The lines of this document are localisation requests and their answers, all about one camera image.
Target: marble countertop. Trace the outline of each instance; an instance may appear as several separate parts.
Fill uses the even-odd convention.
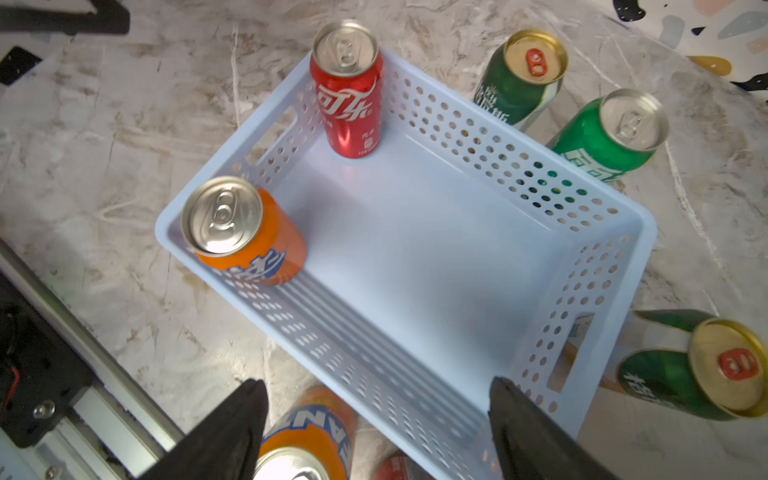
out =
[[[616,188],[659,237],[638,308],[698,308],[768,339],[768,110],[582,0],[126,0],[126,37],[78,35],[0,98],[0,236],[184,430],[248,377],[270,422],[314,381],[154,238],[154,221],[294,65],[319,25],[357,17],[470,98],[494,48],[527,27],[568,46],[546,142],[615,88],[655,95],[666,147]],[[768,419],[709,422],[598,390],[580,443],[620,477],[763,478]],[[395,447],[358,436],[353,478]]]

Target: orange can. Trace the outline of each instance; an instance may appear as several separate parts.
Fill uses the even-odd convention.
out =
[[[349,480],[357,414],[330,389],[308,390],[266,434],[254,480]]]
[[[296,225],[269,192],[239,177],[200,185],[181,212],[181,231],[203,263],[241,282],[280,285],[306,260]]]

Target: green can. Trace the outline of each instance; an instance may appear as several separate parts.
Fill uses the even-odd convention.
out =
[[[547,147],[603,182],[640,168],[669,134],[653,96],[621,88],[586,104]]]
[[[575,320],[567,346],[581,346],[592,318]],[[768,412],[766,375],[768,349],[741,323],[699,310],[645,310],[627,315],[600,385],[731,420]]]
[[[523,30],[497,48],[475,92],[475,103],[525,131],[560,91],[568,53],[546,31]]]

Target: beer can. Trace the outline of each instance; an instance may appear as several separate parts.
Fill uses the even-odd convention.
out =
[[[574,322],[568,343],[581,346],[592,318]],[[699,310],[631,311],[601,386],[705,419],[755,418],[768,412],[768,349]]]
[[[547,147],[591,176],[611,182],[650,160],[669,130],[656,98],[621,88],[586,104]]]
[[[239,177],[200,185],[181,212],[181,231],[201,262],[240,282],[280,285],[306,260],[296,225],[269,192]]]
[[[264,436],[255,480],[349,480],[357,414],[326,387],[308,390]]]
[[[523,30],[496,49],[475,92],[475,103],[525,131],[560,91],[568,52],[552,34]]]
[[[383,66],[373,34],[351,20],[331,22],[315,37],[310,71],[328,142],[339,155],[365,157],[379,146]]]
[[[435,480],[405,453],[397,452],[386,459],[372,480]]]

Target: light blue basket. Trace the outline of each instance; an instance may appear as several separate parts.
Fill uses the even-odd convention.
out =
[[[500,478],[494,376],[576,436],[657,234],[643,207],[384,52],[383,136],[335,154],[304,58],[157,220],[160,243],[438,479]],[[296,120],[258,161],[281,114]],[[304,271],[244,284],[187,249],[204,181],[265,187],[303,232]],[[593,313],[560,392],[574,319]]]

